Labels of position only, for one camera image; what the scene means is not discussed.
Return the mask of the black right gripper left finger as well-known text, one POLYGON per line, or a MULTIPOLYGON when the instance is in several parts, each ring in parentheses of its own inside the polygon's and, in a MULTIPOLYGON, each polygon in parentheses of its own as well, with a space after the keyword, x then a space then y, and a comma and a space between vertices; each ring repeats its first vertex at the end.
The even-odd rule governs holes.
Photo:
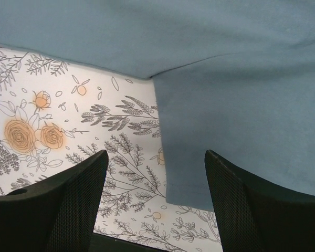
POLYGON ((0 196, 0 251, 88 251, 107 168, 101 150, 0 196))

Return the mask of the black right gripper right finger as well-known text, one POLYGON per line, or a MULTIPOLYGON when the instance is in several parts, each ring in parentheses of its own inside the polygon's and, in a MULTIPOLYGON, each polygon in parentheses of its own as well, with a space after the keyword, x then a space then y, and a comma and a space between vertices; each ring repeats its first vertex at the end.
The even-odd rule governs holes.
POLYGON ((265 180, 212 150, 205 169, 223 251, 315 251, 315 196, 265 180))

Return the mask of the blue-grey t shirt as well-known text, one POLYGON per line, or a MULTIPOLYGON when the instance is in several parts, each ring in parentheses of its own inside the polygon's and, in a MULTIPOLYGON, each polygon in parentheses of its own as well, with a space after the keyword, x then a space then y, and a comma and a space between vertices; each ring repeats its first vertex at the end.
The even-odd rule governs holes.
POLYGON ((315 1, 0 1, 0 45, 152 78, 170 204, 207 150, 315 195, 315 1))

